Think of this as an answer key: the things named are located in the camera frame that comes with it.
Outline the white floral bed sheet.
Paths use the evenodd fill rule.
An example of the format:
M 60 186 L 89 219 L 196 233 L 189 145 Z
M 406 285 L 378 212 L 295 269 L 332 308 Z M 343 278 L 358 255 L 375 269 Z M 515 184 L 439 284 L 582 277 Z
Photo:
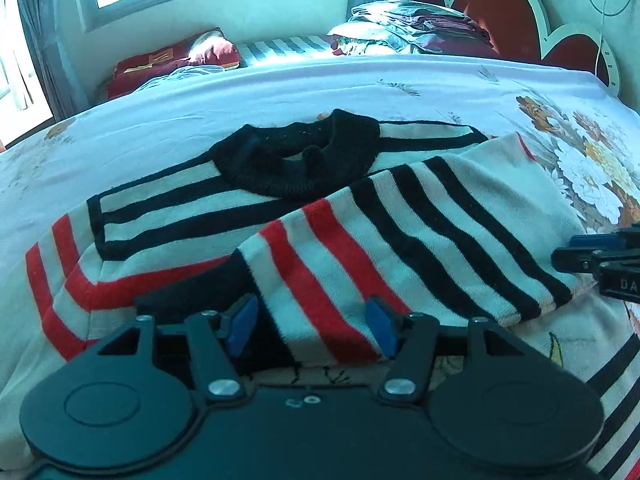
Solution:
M 637 478 L 638 113 L 584 72 L 340 58 L 9 148 L 1 472 Z

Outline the red heart-shaped headboard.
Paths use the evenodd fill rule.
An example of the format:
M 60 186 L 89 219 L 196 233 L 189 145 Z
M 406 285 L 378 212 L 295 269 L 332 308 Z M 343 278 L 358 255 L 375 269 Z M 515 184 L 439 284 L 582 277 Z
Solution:
M 603 32 L 584 23 L 553 28 L 541 0 L 416 0 L 465 13 L 488 31 L 507 61 L 593 73 L 613 96 L 620 94 L 620 69 Z

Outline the blue-grey curtain left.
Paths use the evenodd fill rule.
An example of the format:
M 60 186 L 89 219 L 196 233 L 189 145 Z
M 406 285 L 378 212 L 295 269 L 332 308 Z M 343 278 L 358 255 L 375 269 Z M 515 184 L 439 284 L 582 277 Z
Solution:
M 17 0 L 26 44 L 52 115 L 57 122 L 89 107 L 62 37 L 58 0 Z

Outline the striped pillow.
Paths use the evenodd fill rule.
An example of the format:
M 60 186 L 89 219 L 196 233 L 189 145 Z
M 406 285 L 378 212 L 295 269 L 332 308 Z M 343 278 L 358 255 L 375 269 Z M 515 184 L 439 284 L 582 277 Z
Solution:
M 296 64 L 333 58 L 331 41 L 325 36 L 293 36 L 237 44 L 242 67 Z

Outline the pile of folded bedding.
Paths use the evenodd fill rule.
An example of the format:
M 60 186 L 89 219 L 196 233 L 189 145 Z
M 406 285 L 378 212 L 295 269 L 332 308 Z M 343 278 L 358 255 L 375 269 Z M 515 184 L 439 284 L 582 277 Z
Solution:
M 328 36 L 336 55 L 437 54 L 498 58 L 489 32 L 454 9 L 410 0 L 352 8 Z

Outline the red black striped knit sweater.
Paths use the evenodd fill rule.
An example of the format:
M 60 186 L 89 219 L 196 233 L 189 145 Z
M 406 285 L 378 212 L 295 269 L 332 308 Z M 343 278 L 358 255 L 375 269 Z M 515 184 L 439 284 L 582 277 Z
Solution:
M 137 314 L 169 322 L 246 292 L 285 359 L 364 362 L 381 352 L 373 296 L 451 325 L 568 304 L 585 282 L 551 255 L 578 229 L 520 136 L 334 110 L 244 126 L 92 196 L 29 249 L 22 284 L 50 366 Z

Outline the red pillow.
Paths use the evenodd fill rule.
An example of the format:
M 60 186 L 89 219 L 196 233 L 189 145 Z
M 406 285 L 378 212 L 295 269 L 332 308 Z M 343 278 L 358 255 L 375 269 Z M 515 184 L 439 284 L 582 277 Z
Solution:
M 149 80 L 169 75 L 180 67 L 211 65 L 234 70 L 240 62 L 239 49 L 215 27 L 176 44 L 120 61 L 107 86 L 107 99 L 126 96 Z

